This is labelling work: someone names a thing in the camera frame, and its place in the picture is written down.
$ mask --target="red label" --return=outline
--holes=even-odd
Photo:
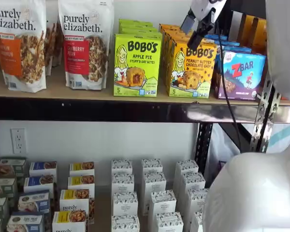
[[[89,41],[83,36],[64,37],[64,65],[69,73],[89,74]]]

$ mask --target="black cable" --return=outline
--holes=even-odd
[[[242,153],[242,144],[241,144],[241,139],[240,139],[240,131],[237,127],[237,123],[236,123],[236,120],[235,120],[235,117],[234,117],[234,113],[233,113],[233,109],[231,108],[231,105],[230,105],[230,101],[229,101],[229,98],[228,98],[228,94],[227,94],[227,90],[226,90],[226,83],[225,83],[225,79],[224,79],[224,70],[223,70],[223,50],[222,50],[222,44],[221,44],[221,39],[220,39],[220,29],[219,29],[219,23],[218,23],[218,20],[216,22],[216,26],[217,26],[217,30],[218,30],[218,39],[219,39],[219,45],[220,45],[220,57],[221,57],[221,74],[222,74],[222,85],[223,85],[223,92],[224,92],[224,96],[226,97],[226,101],[227,101],[227,104],[228,104],[228,108],[230,110],[230,114],[231,114],[231,117],[233,119],[233,124],[234,124],[234,128],[236,130],[236,134],[237,134],[237,139],[238,139],[238,145],[239,145],[239,150],[240,150],[240,153]]]

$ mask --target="granola bag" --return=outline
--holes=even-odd
[[[46,0],[46,36],[44,42],[46,76],[52,70],[53,53],[57,34],[58,0]]]
[[[105,88],[110,36],[114,23],[113,0],[58,0],[64,35],[66,86]]]
[[[10,90],[46,88],[45,0],[0,0],[0,65]]]

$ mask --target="electrical outlet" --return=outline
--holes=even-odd
[[[26,154],[26,136],[25,129],[11,129],[13,153],[14,154]]]

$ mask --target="cartoon girl illustration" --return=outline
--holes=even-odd
[[[183,78],[185,69],[185,54],[183,51],[179,51],[175,56],[175,62],[172,68],[172,82],[175,82],[179,78]]]
[[[127,49],[121,45],[115,54],[115,81],[127,82],[127,69]]]

